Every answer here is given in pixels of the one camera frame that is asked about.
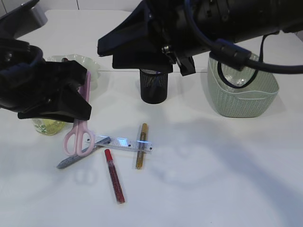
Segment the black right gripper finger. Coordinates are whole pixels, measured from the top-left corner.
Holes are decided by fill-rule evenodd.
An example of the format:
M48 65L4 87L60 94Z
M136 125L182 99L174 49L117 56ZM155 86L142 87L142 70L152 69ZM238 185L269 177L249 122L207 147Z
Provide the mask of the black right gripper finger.
M148 5L139 4L119 26L98 40L98 55L110 56L123 51L156 51L149 14Z
M114 49L111 51L112 67L114 69L152 70L162 73L172 73L173 64L161 48L144 49Z

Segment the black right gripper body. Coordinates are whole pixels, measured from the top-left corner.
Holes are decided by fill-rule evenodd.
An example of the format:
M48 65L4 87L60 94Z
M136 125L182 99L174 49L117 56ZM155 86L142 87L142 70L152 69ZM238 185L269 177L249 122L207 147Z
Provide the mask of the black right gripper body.
M206 19L213 19L212 5L207 0L144 0L149 39L156 50L144 51L142 69L150 73L171 73L173 65L179 66L181 75L196 71L193 56L209 50L194 35L185 14L186 6L198 26Z

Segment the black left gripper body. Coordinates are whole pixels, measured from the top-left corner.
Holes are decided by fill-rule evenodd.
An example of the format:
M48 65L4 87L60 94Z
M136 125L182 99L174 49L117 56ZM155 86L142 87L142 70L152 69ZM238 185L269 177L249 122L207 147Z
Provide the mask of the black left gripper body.
M0 41L0 106L27 112L58 97L66 87L84 85L87 70L75 60L45 61L43 51L28 42Z

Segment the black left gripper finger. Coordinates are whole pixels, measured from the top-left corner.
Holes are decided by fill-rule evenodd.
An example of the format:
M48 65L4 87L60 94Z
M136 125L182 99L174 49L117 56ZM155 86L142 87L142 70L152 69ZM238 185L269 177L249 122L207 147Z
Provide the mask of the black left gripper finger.
M19 119L51 119L73 123L74 120L90 119L92 107L88 102L90 82L76 90L65 86L50 98L50 101L35 105L27 111L19 112Z

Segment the right black blue robot arm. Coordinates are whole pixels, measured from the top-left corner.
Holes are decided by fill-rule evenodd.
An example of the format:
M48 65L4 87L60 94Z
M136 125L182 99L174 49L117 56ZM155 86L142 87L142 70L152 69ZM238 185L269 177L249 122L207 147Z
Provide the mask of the right black blue robot arm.
M300 0L143 0L98 40L98 55L114 69L196 71L193 57L226 53L231 44L303 28Z

